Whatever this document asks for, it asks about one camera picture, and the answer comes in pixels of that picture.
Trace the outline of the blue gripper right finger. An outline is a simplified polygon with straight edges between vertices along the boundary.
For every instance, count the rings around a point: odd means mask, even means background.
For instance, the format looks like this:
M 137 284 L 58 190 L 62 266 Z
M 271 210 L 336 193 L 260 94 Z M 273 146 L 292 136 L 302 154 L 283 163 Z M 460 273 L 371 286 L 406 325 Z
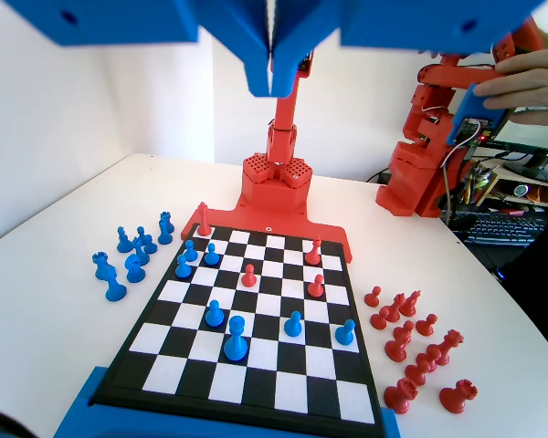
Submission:
M 288 97 L 300 62 L 335 30 L 354 46 L 364 1 L 277 1 L 273 26 L 273 95 Z

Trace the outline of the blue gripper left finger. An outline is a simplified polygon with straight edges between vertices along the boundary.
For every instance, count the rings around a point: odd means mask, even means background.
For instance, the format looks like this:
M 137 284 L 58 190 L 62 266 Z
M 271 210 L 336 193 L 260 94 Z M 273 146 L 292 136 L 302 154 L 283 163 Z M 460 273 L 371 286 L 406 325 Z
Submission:
M 250 93 L 269 97 L 267 2 L 183 1 L 183 8 L 192 41 L 198 40 L 198 27 L 204 28 L 243 63 Z

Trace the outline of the person's hand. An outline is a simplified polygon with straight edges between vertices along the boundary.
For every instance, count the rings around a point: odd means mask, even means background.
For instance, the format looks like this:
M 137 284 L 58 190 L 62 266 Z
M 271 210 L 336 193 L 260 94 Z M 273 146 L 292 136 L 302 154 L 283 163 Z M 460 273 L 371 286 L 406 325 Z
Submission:
M 496 66 L 501 77 L 477 85 L 492 110 L 548 107 L 548 49 L 511 57 Z

